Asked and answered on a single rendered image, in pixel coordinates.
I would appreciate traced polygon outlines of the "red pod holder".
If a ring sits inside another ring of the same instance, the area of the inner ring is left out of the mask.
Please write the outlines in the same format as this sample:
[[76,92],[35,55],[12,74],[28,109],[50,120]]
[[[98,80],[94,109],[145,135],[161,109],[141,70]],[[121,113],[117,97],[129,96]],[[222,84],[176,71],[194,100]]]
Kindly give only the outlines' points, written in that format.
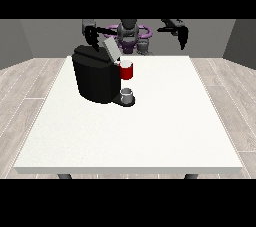
[[119,64],[120,78],[129,80],[133,77],[133,63],[130,60],[122,60]]

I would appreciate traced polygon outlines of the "black coffee machine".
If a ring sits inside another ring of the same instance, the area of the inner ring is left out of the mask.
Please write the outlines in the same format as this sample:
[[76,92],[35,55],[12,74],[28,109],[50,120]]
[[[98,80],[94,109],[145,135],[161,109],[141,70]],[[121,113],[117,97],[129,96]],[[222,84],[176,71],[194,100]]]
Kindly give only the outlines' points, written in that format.
[[91,46],[80,45],[74,50],[72,62],[82,97],[94,103],[116,103],[123,107],[135,104],[134,95],[131,103],[121,102],[121,61],[113,62],[105,48],[96,51]]

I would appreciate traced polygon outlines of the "pale grey machine lid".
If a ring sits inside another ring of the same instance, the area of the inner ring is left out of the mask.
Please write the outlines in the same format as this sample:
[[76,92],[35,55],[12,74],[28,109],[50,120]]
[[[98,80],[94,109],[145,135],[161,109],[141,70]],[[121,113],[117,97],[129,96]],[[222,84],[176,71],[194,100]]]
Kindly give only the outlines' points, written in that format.
[[116,62],[121,57],[121,52],[113,37],[105,39],[103,45],[113,62]]

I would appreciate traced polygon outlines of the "small grey coffee pod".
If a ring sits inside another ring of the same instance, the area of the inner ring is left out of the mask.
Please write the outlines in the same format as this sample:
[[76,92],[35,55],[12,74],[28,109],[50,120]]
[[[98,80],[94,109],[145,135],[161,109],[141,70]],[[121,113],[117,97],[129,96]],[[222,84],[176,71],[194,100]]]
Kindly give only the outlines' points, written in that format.
[[137,43],[137,52],[142,55],[148,53],[149,41],[147,39],[141,39]]

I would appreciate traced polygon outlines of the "small grey cup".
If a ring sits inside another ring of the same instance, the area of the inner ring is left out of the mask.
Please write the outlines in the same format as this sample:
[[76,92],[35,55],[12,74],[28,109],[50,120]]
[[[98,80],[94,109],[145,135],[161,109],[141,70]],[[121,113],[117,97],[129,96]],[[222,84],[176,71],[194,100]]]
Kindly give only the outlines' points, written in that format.
[[133,92],[130,88],[123,88],[120,91],[120,95],[121,95],[121,102],[124,104],[129,104],[133,100]]

